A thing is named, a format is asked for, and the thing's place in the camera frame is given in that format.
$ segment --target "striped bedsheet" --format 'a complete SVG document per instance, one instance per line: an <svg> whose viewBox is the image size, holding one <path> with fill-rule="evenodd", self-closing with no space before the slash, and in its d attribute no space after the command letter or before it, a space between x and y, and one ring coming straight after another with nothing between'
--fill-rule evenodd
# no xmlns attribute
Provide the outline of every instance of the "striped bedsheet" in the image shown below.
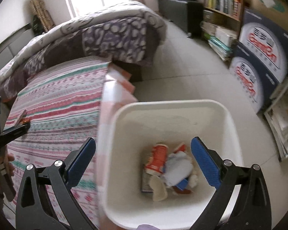
<svg viewBox="0 0 288 230"><path fill-rule="evenodd" d="M98 146L103 93L107 100L103 102L104 126L110 120L108 115L114 114L122 105L136 101L131 95L133 86L118 70L111 67L109 71L109 64L110 61L100 57L62 63L40 73L19 92L5 128L13 126L17 116L25 109L31 127L26 135L8 144L8 151L15 156L13 182L16 191L28 164L50 166L55 160L65 159L72 150L79 149L87 137L93 137ZM116 102L109 99L114 87L121 89L121 96L113 99ZM95 162L96 155L72 193L90 220L99 226ZM47 189L59 220L67 223L53 190L50 186ZM16 201L17 196L12 202L14 210Z"/></svg>

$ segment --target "metal screw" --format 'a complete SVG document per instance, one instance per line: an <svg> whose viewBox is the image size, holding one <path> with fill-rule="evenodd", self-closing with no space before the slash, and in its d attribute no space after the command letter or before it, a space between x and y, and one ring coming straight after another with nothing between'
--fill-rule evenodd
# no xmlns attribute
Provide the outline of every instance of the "metal screw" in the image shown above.
<svg viewBox="0 0 288 230"><path fill-rule="evenodd" d="M61 160L57 160L54 162L54 166L56 167L60 167L63 164L63 162Z"/></svg>
<svg viewBox="0 0 288 230"><path fill-rule="evenodd" d="M233 163L230 160L224 161L225 166L230 167Z"/></svg>
<svg viewBox="0 0 288 230"><path fill-rule="evenodd" d="M31 169L33 169L33 164L29 164L29 165L27 166L27 170L31 170Z"/></svg>
<svg viewBox="0 0 288 230"><path fill-rule="evenodd" d="M257 164L254 164L253 168L254 168L254 170L260 170L260 167Z"/></svg>

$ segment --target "white trash bin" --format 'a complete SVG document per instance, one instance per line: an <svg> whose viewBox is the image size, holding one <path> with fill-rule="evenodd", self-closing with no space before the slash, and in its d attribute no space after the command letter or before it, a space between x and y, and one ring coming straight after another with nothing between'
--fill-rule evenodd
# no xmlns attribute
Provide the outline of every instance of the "white trash bin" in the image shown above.
<svg viewBox="0 0 288 230"><path fill-rule="evenodd" d="M161 230L189 229L215 192L199 168L199 185L191 195L174 195L153 202L141 193L142 155L156 143L174 149L190 146L199 136L208 149L222 159L243 166L237 131L229 111L212 100L184 100L133 103L114 117L109 136L103 206L110 220L122 228L136 229L149 224ZM235 188L222 219L229 217L239 193Z"/></svg>

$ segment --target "cardboard box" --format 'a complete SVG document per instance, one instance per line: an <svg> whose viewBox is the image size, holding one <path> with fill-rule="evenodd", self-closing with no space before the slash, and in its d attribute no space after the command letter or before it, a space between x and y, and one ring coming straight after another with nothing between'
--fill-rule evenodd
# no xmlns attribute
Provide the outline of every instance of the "cardboard box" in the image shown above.
<svg viewBox="0 0 288 230"><path fill-rule="evenodd" d="M241 43L235 48L229 71L241 84L241 92L256 113L270 102L270 96L279 84L269 69Z"/></svg>
<svg viewBox="0 0 288 230"><path fill-rule="evenodd" d="M288 5L284 0L250 0L250 6L288 32Z"/></svg>
<svg viewBox="0 0 288 230"><path fill-rule="evenodd" d="M283 82L288 73L288 32L258 11L245 9L239 41Z"/></svg>

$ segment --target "tile floor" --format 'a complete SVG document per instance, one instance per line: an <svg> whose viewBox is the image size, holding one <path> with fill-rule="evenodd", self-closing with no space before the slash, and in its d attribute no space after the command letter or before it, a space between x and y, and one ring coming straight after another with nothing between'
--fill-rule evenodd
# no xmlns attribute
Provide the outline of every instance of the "tile floor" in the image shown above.
<svg viewBox="0 0 288 230"><path fill-rule="evenodd" d="M168 23L165 43L154 66L143 68L143 82L134 83L143 101L212 99L225 105L237 127L244 163L261 166L272 207L272 226L288 210L288 160L279 163L273 135L266 121L254 113L240 84L208 44L189 39Z"/></svg>

